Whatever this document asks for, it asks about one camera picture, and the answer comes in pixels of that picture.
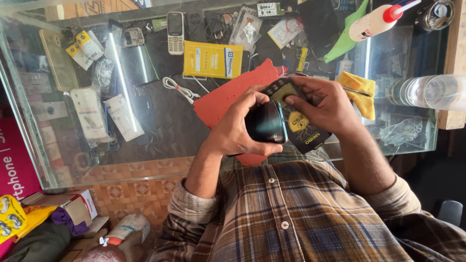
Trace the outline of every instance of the yellow packaging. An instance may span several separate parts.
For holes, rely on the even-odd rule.
[[[36,226],[42,224],[51,214],[55,211],[57,207],[42,207],[42,206],[28,206],[24,208],[24,213],[26,214],[26,219],[28,220],[28,224],[24,227],[24,229],[17,233],[17,239],[14,242],[18,242],[19,239],[26,236],[29,232],[31,232]]]
[[[26,214],[19,202],[10,195],[0,197],[0,244],[24,231]]]
[[[90,60],[81,50],[81,47],[74,43],[66,49],[66,52],[78,63],[84,70],[87,70],[90,65],[94,62]]]
[[[185,76],[233,79],[241,75],[243,46],[185,41]]]
[[[304,63],[306,62],[306,57],[308,56],[308,49],[306,47],[301,48],[301,58],[299,59],[298,68],[296,71],[302,72],[304,69]]]
[[[76,36],[76,43],[81,48],[81,51],[90,59],[97,60],[103,55],[103,50],[96,44],[96,42],[89,36],[86,31],[80,32]]]

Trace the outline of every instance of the phone screen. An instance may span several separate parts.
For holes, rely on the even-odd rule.
[[[167,15],[168,34],[182,35],[183,34],[183,15],[180,13],[169,13]]]

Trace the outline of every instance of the yellow cloth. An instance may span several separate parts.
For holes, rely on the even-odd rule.
[[[374,110],[374,94],[376,89],[376,82],[373,80],[365,79],[359,76],[343,72],[338,78],[338,82],[347,88],[364,92],[370,97],[366,97],[351,91],[346,91],[348,98],[356,103],[357,108],[361,115],[369,120],[375,120],[376,114]]]

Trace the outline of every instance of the gold phone case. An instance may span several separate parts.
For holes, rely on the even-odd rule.
[[[45,29],[39,30],[39,35],[41,36],[57,89],[61,92],[70,92],[74,88],[79,88],[78,79],[73,67],[73,58],[65,51],[66,47],[62,47],[61,45],[61,40],[64,36]]]

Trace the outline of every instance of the glass tabletop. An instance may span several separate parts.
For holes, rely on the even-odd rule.
[[[302,48],[308,48],[312,52],[306,53],[299,71],[334,80],[337,62],[343,57],[329,63],[318,59],[331,46],[317,48],[319,41],[306,36],[306,24],[303,32],[291,37],[292,41],[281,50],[268,34],[281,20],[294,21],[298,17],[298,2],[285,1],[279,9],[259,6],[259,11],[282,15],[260,19],[256,2],[2,2],[1,79],[42,187],[187,174],[210,130],[189,101],[180,92],[165,88],[162,79],[169,76],[179,86],[201,96],[229,79],[183,75],[183,55],[169,53],[180,51],[183,39],[244,45],[244,50],[250,51],[244,52],[244,61],[250,63],[242,65],[242,72],[253,70],[267,58],[279,72],[285,68],[287,73],[296,72]],[[316,3],[321,5],[310,9],[307,16],[324,14],[336,19],[333,31],[328,30],[329,35],[324,37],[329,43],[337,40],[344,18],[361,5],[359,0]],[[184,27],[183,38],[175,35],[176,27],[167,33],[168,12],[183,14],[182,21],[178,20],[178,27]],[[175,15],[173,19],[168,22],[176,24]],[[239,21],[249,19],[260,21],[257,30],[250,34],[255,45],[241,42],[247,38],[247,31]],[[235,30],[236,23],[243,34]],[[348,53],[353,62],[351,72],[377,83],[376,120],[361,120],[384,155],[435,149],[433,110],[393,105],[385,92],[399,79],[439,71],[440,39],[444,36],[438,32],[430,34],[428,37],[437,41],[433,46],[425,46],[424,37],[413,36],[413,27],[402,25],[359,42]],[[426,64],[434,65],[435,72],[429,71],[432,67],[421,68]],[[325,142],[320,152],[330,160],[341,159],[335,136]]]

